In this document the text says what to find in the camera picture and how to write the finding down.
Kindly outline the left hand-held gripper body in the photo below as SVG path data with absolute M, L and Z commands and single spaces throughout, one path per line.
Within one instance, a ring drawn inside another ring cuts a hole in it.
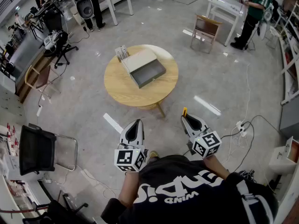
M 148 149 L 144 145 L 120 143 L 114 150 L 114 165 L 121 172 L 139 172 L 146 161 Z

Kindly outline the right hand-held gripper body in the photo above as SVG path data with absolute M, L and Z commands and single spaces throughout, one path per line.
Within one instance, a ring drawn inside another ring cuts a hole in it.
M 190 138 L 189 150 L 192 155 L 198 154 L 202 159 L 214 155 L 222 145 L 222 141 L 216 131 L 209 133 L 200 132 Z

